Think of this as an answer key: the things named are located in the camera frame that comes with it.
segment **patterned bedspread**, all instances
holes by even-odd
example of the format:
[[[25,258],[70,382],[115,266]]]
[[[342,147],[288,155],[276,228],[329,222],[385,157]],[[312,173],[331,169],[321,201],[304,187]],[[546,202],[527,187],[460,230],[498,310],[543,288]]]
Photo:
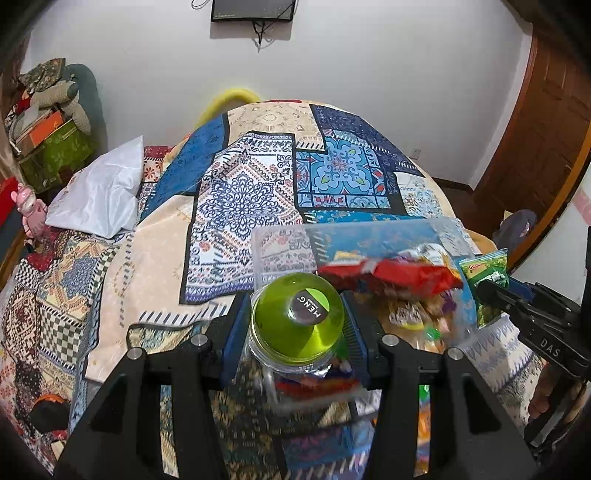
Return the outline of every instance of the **patterned bedspread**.
[[[236,292],[252,289],[254,227],[454,217],[435,182],[363,119],[297,101],[224,113],[172,152],[147,147],[139,209],[135,230],[113,241],[55,230],[51,252],[23,260],[7,291],[0,403],[49,470],[56,462],[52,443],[67,433],[36,431],[29,418],[34,401],[46,393],[71,401],[71,430],[130,346],[162,351],[204,331],[208,320],[230,308]],[[483,337],[466,347],[479,369],[497,353],[502,368],[485,375],[495,391],[506,391],[535,361],[521,344],[505,341],[510,336],[505,328],[496,342]],[[331,468],[334,478],[357,478],[371,423],[356,423],[358,412],[347,404],[270,415],[260,377],[256,362],[245,358],[235,384],[213,396],[231,478],[296,471],[309,477],[310,469]],[[531,396],[525,390],[508,396],[519,410],[517,422]],[[255,435],[253,424],[265,427]],[[319,427],[327,429],[318,433]],[[330,450],[311,465],[299,460],[307,455],[307,435]],[[174,474],[165,388],[161,440],[165,471]],[[344,451],[343,445],[354,447]],[[333,458],[343,461],[327,460]]]

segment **pink figurine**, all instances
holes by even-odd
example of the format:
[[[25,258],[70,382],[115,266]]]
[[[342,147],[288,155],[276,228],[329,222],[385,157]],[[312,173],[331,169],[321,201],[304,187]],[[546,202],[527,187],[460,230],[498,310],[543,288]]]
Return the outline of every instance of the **pink figurine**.
[[[17,204],[17,210],[22,214],[22,227],[29,238],[42,240],[47,229],[47,205],[35,196],[30,185],[18,184],[18,190],[10,194],[10,198]]]

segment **orange box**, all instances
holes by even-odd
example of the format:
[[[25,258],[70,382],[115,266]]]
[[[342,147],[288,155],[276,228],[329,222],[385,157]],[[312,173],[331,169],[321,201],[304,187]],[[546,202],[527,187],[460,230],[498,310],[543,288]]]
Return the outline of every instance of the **orange box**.
[[[57,130],[64,123],[64,118],[60,111],[53,112],[43,122],[33,128],[29,134],[18,145],[22,155],[28,155],[33,149],[37,148],[47,137]]]

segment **door frame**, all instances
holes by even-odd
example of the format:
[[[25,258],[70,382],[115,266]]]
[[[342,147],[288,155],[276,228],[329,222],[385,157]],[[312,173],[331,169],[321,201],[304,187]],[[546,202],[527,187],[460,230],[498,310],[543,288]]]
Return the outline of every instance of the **door frame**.
[[[478,182],[478,185],[474,190],[475,200],[477,203],[486,201],[486,198],[483,196],[483,193],[485,186],[487,182],[490,180],[491,174],[494,170],[493,165],[495,164],[495,159],[498,160],[499,158],[502,158],[502,156],[505,154],[505,150],[508,148],[509,139],[513,133],[513,130],[517,126],[519,115],[525,102],[525,97],[527,95],[527,90],[530,86],[531,75],[534,70],[534,63],[537,53],[538,37],[536,34],[536,29],[534,29],[534,33],[531,37],[530,56],[528,58],[527,68],[525,69],[523,83],[521,84],[521,90],[519,91],[519,95],[515,103],[515,108],[513,109],[513,113],[511,114],[511,119],[507,124],[505,133],[503,134],[503,137],[499,142],[499,146],[497,147],[495,154],[491,159],[491,162],[488,164],[488,167],[486,168],[484,175],[482,176],[480,182]],[[579,150],[579,154],[577,155],[577,159],[573,164],[569,176],[564,181],[562,187],[560,187],[560,190],[556,194],[556,197],[552,201],[552,204],[550,205],[544,216],[541,219],[539,219],[537,225],[533,228],[533,230],[509,255],[507,263],[508,270],[512,271],[516,269],[527,258],[527,256],[529,256],[530,253],[533,252],[535,247],[537,247],[537,245],[544,239],[546,234],[554,226],[556,220],[568,205],[570,199],[572,198],[576,189],[578,188],[585,172],[587,171],[587,168],[591,161],[591,157],[589,155],[590,151],[591,123],[589,124],[589,128],[583,141],[583,145]]]

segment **yellow pipe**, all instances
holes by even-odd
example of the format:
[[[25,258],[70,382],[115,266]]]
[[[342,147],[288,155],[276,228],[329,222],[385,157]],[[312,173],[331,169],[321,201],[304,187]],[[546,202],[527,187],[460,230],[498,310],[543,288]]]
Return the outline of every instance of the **yellow pipe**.
[[[209,106],[205,109],[205,111],[201,114],[201,117],[199,117],[197,125],[195,125],[195,129],[198,129],[200,126],[206,124],[216,115],[218,115],[220,111],[222,111],[222,107],[224,106],[224,104],[232,100],[241,100],[245,104],[257,103],[261,101],[258,95],[244,88],[231,88],[229,90],[226,90],[225,92],[220,93],[217,97],[215,97],[213,101],[209,104]]]

